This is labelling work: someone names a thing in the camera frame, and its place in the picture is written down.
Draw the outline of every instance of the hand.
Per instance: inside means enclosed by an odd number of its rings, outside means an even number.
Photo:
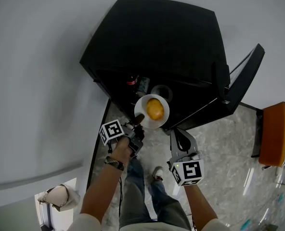
[[[118,141],[111,158],[123,163],[124,165],[128,164],[130,155],[132,154],[132,149],[129,148],[129,142],[128,137],[122,136]]]

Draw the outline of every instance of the orange chair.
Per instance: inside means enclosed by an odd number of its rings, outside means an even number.
[[[285,159],[285,103],[263,110],[263,130],[259,162],[281,167]]]

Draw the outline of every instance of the leg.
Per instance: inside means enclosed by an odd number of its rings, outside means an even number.
[[[161,180],[154,180],[149,186],[157,221],[191,230],[189,220],[178,200],[167,195]]]
[[[153,222],[144,203],[143,168],[137,159],[132,159],[128,165],[125,189],[119,217],[119,228],[134,223]]]

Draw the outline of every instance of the person's right arm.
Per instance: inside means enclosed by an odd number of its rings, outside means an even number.
[[[184,189],[196,228],[201,231],[208,222],[218,217],[197,185],[185,186]]]

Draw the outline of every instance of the marble floor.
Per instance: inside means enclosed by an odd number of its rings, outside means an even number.
[[[106,122],[114,119],[119,119],[121,123],[127,121],[111,104]],[[276,177],[277,168],[262,170],[258,159],[250,157],[254,145],[255,119],[255,111],[239,106],[231,116],[188,131],[196,138],[205,162],[205,178],[198,185],[219,219],[233,231],[240,230],[248,219],[259,223],[265,216],[272,224],[280,225],[285,218],[285,186],[276,184],[279,177]],[[166,169],[163,183],[167,193],[178,199],[185,213],[190,214],[184,188],[180,187],[179,192],[172,195],[175,180],[166,163],[171,158],[169,136],[161,129],[145,129],[143,143],[139,160],[145,170],[145,180],[155,166]],[[91,181],[103,167],[107,149],[100,143]],[[285,170],[280,177],[284,183]],[[118,230],[119,197],[118,186],[104,217],[103,230]],[[147,189],[145,202],[151,218],[155,219],[156,214]]]

